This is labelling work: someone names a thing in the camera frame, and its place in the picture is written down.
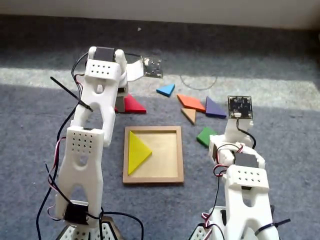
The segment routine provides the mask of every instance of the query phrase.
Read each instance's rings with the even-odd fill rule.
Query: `tan triangle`
[[[181,112],[186,116],[186,118],[192,123],[196,123],[196,110],[189,108],[181,108]]]

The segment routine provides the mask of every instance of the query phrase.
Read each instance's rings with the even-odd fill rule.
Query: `black wire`
[[[226,172],[226,170],[222,170],[219,172],[219,175],[223,172]],[[217,189],[216,189],[216,193],[215,193],[215,199],[214,199],[214,204],[213,204],[213,208],[211,210],[211,212],[208,214],[208,216],[206,217],[206,219],[209,219],[212,215],[212,213],[214,212],[215,210],[215,207],[216,207],[216,204],[217,204],[217,199],[218,199],[218,193],[219,193],[219,188],[220,188],[220,177],[218,176],[218,186],[217,186]]]
[[[221,235],[222,235],[223,240],[225,240],[225,235],[224,235],[224,232],[222,231],[221,227],[220,227],[218,224],[216,224],[216,223],[212,223],[212,224],[210,224],[207,228],[211,228],[212,226],[216,226],[216,227],[219,229],[219,231],[220,231],[220,233],[221,233]]]
[[[49,168],[48,165],[45,164],[45,168],[47,170],[47,172],[49,173]],[[56,184],[56,182],[54,181],[53,177],[51,176],[51,174],[49,174],[49,178],[51,180],[50,184],[57,190],[57,192],[69,203],[69,204],[73,204],[67,197],[66,195],[60,190],[60,188],[58,187],[58,185]]]
[[[60,139],[60,135],[61,135],[61,132],[62,130],[64,129],[65,125],[67,124],[67,122],[70,120],[70,118],[72,117],[72,115],[75,113],[76,111],[76,107],[73,108],[73,110],[70,112],[70,114],[66,117],[66,119],[64,120],[64,122],[62,123],[57,135],[56,135],[56,141],[58,142],[59,139]],[[57,161],[56,161],[56,167],[54,169],[54,173],[53,173],[53,181],[56,179],[57,177],[57,173],[58,173],[58,165],[59,165],[59,152],[56,153],[56,157],[57,157]],[[46,192],[45,196],[44,196],[44,199],[40,205],[40,208],[39,208],[39,211],[36,215],[36,220],[35,220],[35,225],[36,225],[36,231],[37,231],[37,235],[38,235],[38,239],[41,240],[41,232],[40,232],[40,227],[39,227],[39,218],[40,218],[40,214],[46,204],[46,201],[49,197],[49,194],[51,193],[51,190],[52,188],[49,187],[48,191]]]
[[[75,69],[76,69],[77,65],[80,63],[80,61],[81,61],[84,57],[86,57],[88,54],[89,54],[89,53],[86,52],[86,53],[83,54],[81,57],[79,57],[79,59],[74,63],[74,65],[72,66],[72,69],[71,69],[71,76],[72,76],[72,78],[73,78],[73,80],[74,80],[74,82],[75,82],[75,84],[76,84],[76,86],[77,86],[77,88],[78,88],[79,98],[81,98],[82,90],[81,90],[81,87],[80,87],[80,86],[78,85],[78,83],[77,83],[77,79],[76,79],[76,76],[75,76]]]
[[[246,135],[249,135],[250,138],[252,138],[252,140],[253,140],[252,149],[255,149],[256,144],[257,144],[257,141],[256,141],[255,137],[252,136],[249,132],[247,132],[247,131],[242,130],[242,129],[239,128],[239,118],[236,119],[236,128],[237,128],[240,132],[242,132],[242,133],[244,133],[244,134],[246,134]]]
[[[238,147],[237,145],[235,145],[235,144],[233,144],[233,143],[226,143],[226,144],[222,144],[220,147],[218,147],[218,148],[216,149],[216,151],[218,152],[218,150],[219,150],[220,148],[222,148],[222,147],[224,147],[224,146],[229,146],[229,145],[238,148],[238,150],[240,149],[240,147]]]
[[[125,212],[120,212],[120,211],[102,211],[102,214],[100,214],[100,220],[99,220],[99,231],[100,231],[100,240],[103,240],[103,232],[102,232],[102,217],[104,215],[122,215],[122,216],[126,216],[128,218],[131,218],[133,220],[136,220],[141,227],[141,240],[144,240],[144,235],[145,235],[145,229],[144,229],[144,224],[142,223],[142,221],[137,218],[136,216],[133,216],[131,214],[125,213]]]

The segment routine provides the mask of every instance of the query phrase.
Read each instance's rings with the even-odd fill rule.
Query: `wire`
[[[179,77],[180,77],[180,80],[181,80],[181,82],[183,83],[183,85],[185,85],[185,86],[186,86],[187,88],[189,88],[189,89],[197,90],[197,91],[209,90],[210,88],[213,87],[213,85],[215,85],[215,83],[216,83],[217,80],[218,80],[218,77],[216,76],[215,79],[213,80],[213,82],[212,82],[208,87],[196,88],[196,87],[193,87],[193,86],[187,84],[181,75],[179,75]]]
[[[126,216],[128,218],[131,218],[133,220],[136,220],[139,224],[140,224],[140,227],[141,227],[141,240],[144,240],[144,235],[145,235],[145,229],[144,229],[144,224],[142,223],[142,221],[137,218],[136,216],[133,216],[131,214],[128,214],[128,213],[124,213],[124,212],[120,212],[120,211],[102,211],[102,215],[100,214],[101,218],[104,216],[104,215],[122,215],[122,216]],[[100,240],[103,240],[103,233],[102,233],[102,223],[101,223],[101,220],[99,221],[99,230],[100,230]]]
[[[217,168],[220,168],[220,167],[228,168],[227,165],[223,165],[223,164],[217,164],[217,165],[215,165],[214,168],[213,168],[213,174],[214,174],[216,177],[222,177],[222,176],[223,176],[223,173],[221,173],[221,174],[216,174],[216,169],[217,169]]]
[[[75,82],[81,86],[81,95],[82,95],[82,91],[84,90],[84,86],[83,86],[83,84],[82,84],[81,82],[79,82],[79,81],[77,80],[77,77],[78,77],[78,76],[84,76],[84,75],[85,75],[84,73],[74,75]]]
[[[250,138],[252,138],[252,140],[253,140],[252,149],[255,149],[256,144],[257,144],[257,141],[256,141],[255,137],[252,136],[249,132],[247,132],[247,131],[242,130],[242,129],[239,128],[239,118],[236,119],[236,128],[237,128],[240,132],[242,132],[242,133],[244,133],[244,134],[246,134],[246,135],[249,135]]]
[[[240,147],[238,147],[237,145],[233,144],[233,143],[225,143],[225,144],[222,144],[221,146],[219,146],[217,149],[216,149],[216,154],[215,154],[215,159],[216,159],[216,163],[219,164],[219,155],[218,155],[218,151],[220,150],[220,148],[224,147],[224,146],[234,146],[236,148],[238,148],[238,151],[241,149]]]
[[[81,94],[82,94],[82,90],[81,88],[79,87],[79,84],[77,83],[77,79],[76,79],[76,76],[75,76],[75,69],[77,67],[77,65],[80,63],[80,61],[85,58],[89,53],[86,52],[85,54],[83,54],[81,57],[79,57],[79,59],[74,63],[74,65],[72,66],[72,69],[71,69],[71,76],[78,88],[78,91],[79,91],[79,98],[81,98]]]
[[[222,239],[225,240],[225,235],[224,235],[224,232],[222,231],[221,227],[216,224],[216,223],[211,223],[210,225],[207,226],[208,228],[211,228],[211,227],[217,227],[222,235]],[[206,236],[206,238],[208,238],[212,233],[212,229],[210,229],[210,231],[207,233],[208,236]]]
[[[76,111],[76,106],[73,108],[73,110],[70,112],[70,114],[66,117],[66,119],[64,120],[64,122],[62,123],[57,135],[56,135],[56,141],[59,141],[60,139],[60,135],[61,135],[61,132],[62,130],[64,129],[65,125],[67,124],[67,122],[70,120],[70,118],[73,116],[73,114],[75,113]],[[57,177],[57,173],[58,173],[58,165],[59,165],[59,152],[56,153],[56,157],[57,157],[57,161],[56,161],[56,167],[54,168],[54,173],[53,173],[53,181],[56,179]],[[38,239],[41,240],[41,232],[40,232],[40,226],[39,226],[39,218],[40,218],[40,215],[41,215],[41,212],[46,204],[46,201],[49,197],[49,194],[51,193],[51,190],[52,188],[49,187],[48,191],[46,192],[45,196],[44,196],[44,199],[40,205],[40,208],[39,208],[39,211],[36,215],[36,220],[35,220],[35,225],[36,225],[36,232],[37,232],[37,235],[38,235]]]
[[[46,213],[49,215],[49,217],[50,217],[53,221],[59,222],[61,219],[56,218],[56,217],[54,217],[54,216],[52,216],[52,215],[50,214],[50,209],[54,208],[55,206],[56,206],[56,205],[54,204],[54,205],[48,207],[48,208],[46,209]]]
[[[221,175],[223,172],[226,172],[226,170],[222,170],[219,172],[219,175]],[[215,207],[216,207],[216,204],[217,204],[217,199],[218,199],[218,193],[219,193],[219,188],[220,188],[220,176],[218,176],[218,184],[217,184],[217,189],[216,189],[216,193],[215,193],[215,199],[214,199],[214,204],[213,204],[213,208],[211,210],[210,213],[205,213],[203,212],[201,214],[202,218],[205,220],[204,223],[205,223],[205,226],[207,225],[208,221],[209,221],[209,218],[211,217],[212,213],[214,212],[215,210]]]
[[[211,228],[213,226],[216,226],[220,230],[223,240],[225,240],[225,236],[224,236],[224,233],[223,233],[221,227],[219,225],[217,225],[216,223],[211,223],[211,224],[208,224],[208,223],[209,223],[209,218],[213,214],[213,212],[215,210],[215,207],[216,207],[216,204],[217,204],[218,193],[219,193],[219,188],[220,188],[220,177],[222,176],[222,173],[225,173],[225,172],[226,172],[226,170],[222,170],[222,171],[219,172],[218,175],[216,175],[218,177],[218,184],[217,184],[217,189],[216,189],[216,193],[215,193],[214,204],[213,204],[212,210],[210,211],[210,213],[203,212],[201,214],[201,217],[204,219],[204,227],[206,229],[209,229],[209,228]],[[210,237],[210,235],[212,234],[212,231],[213,230],[210,229],[210,231],[206,234],[206,236],[204,237],[205,240],[207,240]]]

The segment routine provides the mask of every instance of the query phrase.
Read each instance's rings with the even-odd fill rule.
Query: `wooden tray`
[[[152,150],[152,155],[128,175],[129,132]],[[183,183],[184,163],[180,126],[127,126],[124,133],[123,183]]]

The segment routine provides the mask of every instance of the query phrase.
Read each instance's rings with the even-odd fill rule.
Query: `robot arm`
[[[110,145],[112,139],[116,99],[128,94],[128,78],[138,79],[144,75],[142,60],[132,64],[135,68],[127,64],[125,53],[120,49],[115,51],[113,48],[92,46],[88,52],[81,100],[94,111],[101,112],[105,147]],[[78,105],[71,126],[83,127],[90,113],[87,108]]]
[[[67,201],[61,194],[55,197],[55,215],[58,219],[75,225],[91,238],[99,235],[103,176],[101,169],[103,147],[112,140],[117,98],[128,94],[128,79],[144,75],[142,59],[127,64],[125,53],[118,49],[91,47],[84,74],[81,100],[93,111],[100,111],[102,129],[85,128],[91,111],[82,105],[76,107],[71,126],[67,129],[65,155],[59,170],[58,187],[67,199],[76,186],[84,190],[87,201]]]
[[[250,147],[255,146],[252,136],[245,134],[253,126],[251,97],[229,96],[228,107],[225,133],[210,136],[208,152],[214,169],[226,169],[216,175],[224,182],[226,206],[214,206],[210,213],[202,214],[206,231],[203,239],[279,240],[277,228],[270,225],[273,218],[265,160]]]

